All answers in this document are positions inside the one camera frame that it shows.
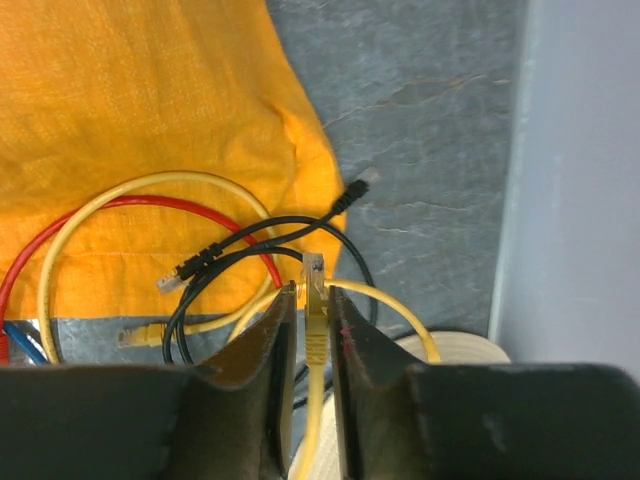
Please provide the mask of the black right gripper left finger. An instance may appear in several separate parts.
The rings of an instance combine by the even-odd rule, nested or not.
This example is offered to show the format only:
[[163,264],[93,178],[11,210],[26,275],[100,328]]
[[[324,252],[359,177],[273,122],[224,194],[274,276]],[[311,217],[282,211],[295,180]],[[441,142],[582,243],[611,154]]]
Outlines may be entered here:
[[191,366],[1,371],[5,479],[283,479],[296,293]]

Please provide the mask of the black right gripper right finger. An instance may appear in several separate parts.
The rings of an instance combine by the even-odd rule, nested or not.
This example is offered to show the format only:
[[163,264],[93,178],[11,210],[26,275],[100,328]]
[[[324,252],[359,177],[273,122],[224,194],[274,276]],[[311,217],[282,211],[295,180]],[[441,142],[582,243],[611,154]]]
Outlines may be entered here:
[[329,293],[345,479],[635,479],[639,388],[598,364],[428,364]]

